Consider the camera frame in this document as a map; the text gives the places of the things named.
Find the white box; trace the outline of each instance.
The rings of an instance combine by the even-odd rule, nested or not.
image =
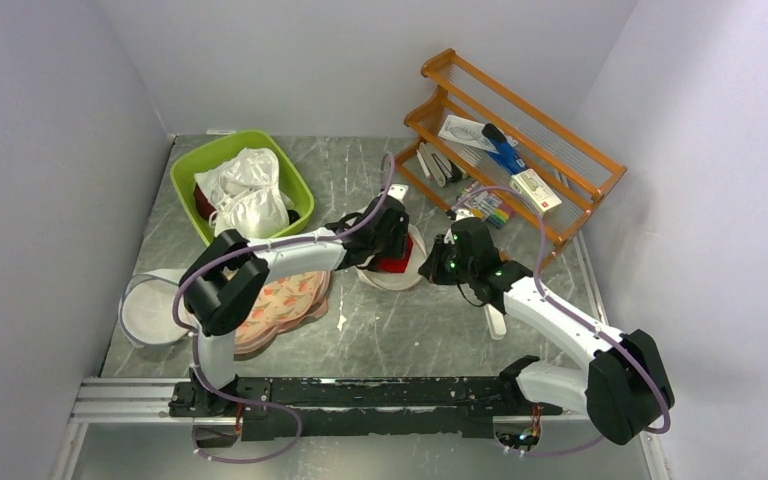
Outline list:
[[[531,200],[531,204],[541,215],[551,212],[563,203],[537,172],[530,168],[511,177],[511,188]]]

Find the green plastic basket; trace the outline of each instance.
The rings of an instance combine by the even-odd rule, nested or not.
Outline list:
[[[313,213],[313,195],[310,193],[310,189],[287,155],[272,140],[272,137],[260,130],[237,132],[202,145],[184,155],[172,165],[169,171],[172,185],[175,186],[175,192],[178,193],[178,200],[181,201],[184,211],[187,212],[190,222],[198,231],[201,239],[204,240],[205,245],[210,245],[213,242],[213,228],[199,216],[196,210],[196,200],[193,196],[196,188],[195,174],[216,168],[221,163],[236,157],[244,148],[268,148],[275,152],[280,171],[279,188],[293,200],[296,204],[293,209],[299,212],[301,216],[287,228],[272,235],[273,238],[299,233],[307,225],[310,214]]]

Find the wooden shoe rack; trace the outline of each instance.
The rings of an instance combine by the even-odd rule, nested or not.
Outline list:
[[[581,230],[626,167],[588,145],[452,49],[425,62],[421,73],[437,87],[428,101],[405,117],[405,125],[416,131],[418,138],[396,156],[399,173],[437,206],[449,208],[428,184],[405,166],[405,162],[415,158],[420,143],[428,142],[483,185],[508,186],[510,174],[483,150],[437,135],[449,114],[493,123],[519,142],[516,149],[520,156],[563,202],[544,216],[546,233],[554,247],[541,263],[541,266],[547,265]],[[537,226],[537,218],[527,206],[507,193],[496,194],[518,215]]]

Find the white plastic bag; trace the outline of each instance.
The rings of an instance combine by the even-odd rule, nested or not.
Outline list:
[[[245,238],[269,238],[287,228],[290,217],[278,187],[241,193],[224,208],[218,209],[214,236],[235,228]]]
[[[290,224],[293,202],[278,189],[278,157],[268,148],[244,148],[213,170],[195,175],[216,208],[214,234],[234,228],[246,238],[267,238]]]

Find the white wall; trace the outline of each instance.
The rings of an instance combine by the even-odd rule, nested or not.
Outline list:
[[[47,478],[168,146],[95,1],[0,1],[0,479]]]
[[[575,129],[629,166],[587,228],[658,340],[677,479],[768,479],[768,1],[641,0]]]
[[[99,0],[174,133],[409,135],[447,47],[571,120],[636,0]]]

